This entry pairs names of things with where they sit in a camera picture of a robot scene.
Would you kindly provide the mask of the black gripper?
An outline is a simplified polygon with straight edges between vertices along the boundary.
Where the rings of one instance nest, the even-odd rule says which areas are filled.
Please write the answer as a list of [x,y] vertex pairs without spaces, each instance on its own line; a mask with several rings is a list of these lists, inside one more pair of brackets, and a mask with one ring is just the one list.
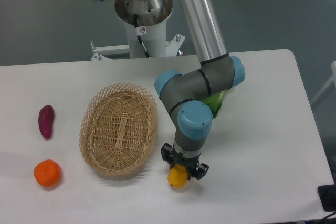
[[185,157],[183,153],[178,153],[170,144],[165,143],[161,148],[162,159],[168,163],[170,169],[176,164],[185,167],[188,173],[188,179],[202,179],[208,172],[209,166],[204,163],[199,163],[200,153],[194,157]]

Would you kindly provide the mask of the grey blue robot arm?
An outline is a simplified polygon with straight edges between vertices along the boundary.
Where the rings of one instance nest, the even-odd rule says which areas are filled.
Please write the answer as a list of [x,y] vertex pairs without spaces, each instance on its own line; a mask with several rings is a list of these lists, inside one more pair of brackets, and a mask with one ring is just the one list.
[[[211,0],[180,1],[201,66],[187,74],[168,70],[155,80],[157,94],[176,128],[173,145],[164,144],[161,155],[171,167],[183,166],[189,178],[201,179],[208,165],[199,157],[213,118],[203,100],[242,83],[245,68],[225,48]],[[126,27],[131,58],[176,56],[166,43],[173,0],[115,0],[114,6]]]

